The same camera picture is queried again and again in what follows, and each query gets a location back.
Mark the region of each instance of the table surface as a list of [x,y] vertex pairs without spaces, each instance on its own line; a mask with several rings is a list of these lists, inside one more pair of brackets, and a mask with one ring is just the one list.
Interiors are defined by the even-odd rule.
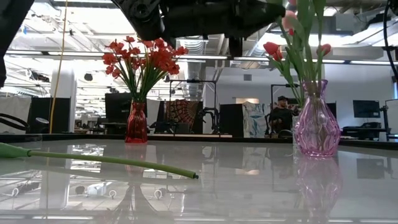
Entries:
[[398,223],[395,151],[341,146],[334,158],[311,159],[291,144],[13,145],[157,162],[200,178],[90,161],[1,160],[0,223]]

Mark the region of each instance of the cap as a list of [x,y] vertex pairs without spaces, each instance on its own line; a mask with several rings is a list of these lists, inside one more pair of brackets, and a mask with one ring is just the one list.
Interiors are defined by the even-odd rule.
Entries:
[[278,101],[279,100],[288,100],[288,98],[286,96],[280,96],[280,97],[278,97]]

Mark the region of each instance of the yellow cable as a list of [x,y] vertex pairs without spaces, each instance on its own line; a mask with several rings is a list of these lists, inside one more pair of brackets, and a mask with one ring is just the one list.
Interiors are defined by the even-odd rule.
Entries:
[[62,49],[61,49],[60,65],[58,67],[57,82],[55,84],[55,91],[54,91],[51,113],[50,113],[50,131],[49,131],[50,134],[52,134],[52,125],[53,125],[52,119],[54,116],[55,100],[57,100],[57,91],[58,91],[58,83],[60,81],[63,51],[65,50],[65,31],[67,29],[67,9],[68,9],[68,0],[65,1],[65,16],[63,18],[63,32],[62,32]]

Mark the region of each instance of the man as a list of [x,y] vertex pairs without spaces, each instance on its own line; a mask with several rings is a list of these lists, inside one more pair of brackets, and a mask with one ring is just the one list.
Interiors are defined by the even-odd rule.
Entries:
[[278,105],[271,111],[269,116],[272,130],[275,133],[279,133],[281,130],[290,130],[293,123],[293,115],[298,114],[297,107],[294,107],[294,110],[288,109],[287,100],[288,98],[285,96],[278,97]]

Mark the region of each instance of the red vase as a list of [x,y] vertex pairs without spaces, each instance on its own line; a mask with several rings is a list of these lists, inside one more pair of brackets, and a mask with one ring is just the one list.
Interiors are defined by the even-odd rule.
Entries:
[[145,103],[131,103],[130,116],[127,120],[125,143],[146,143],[147,118],[144,113]]

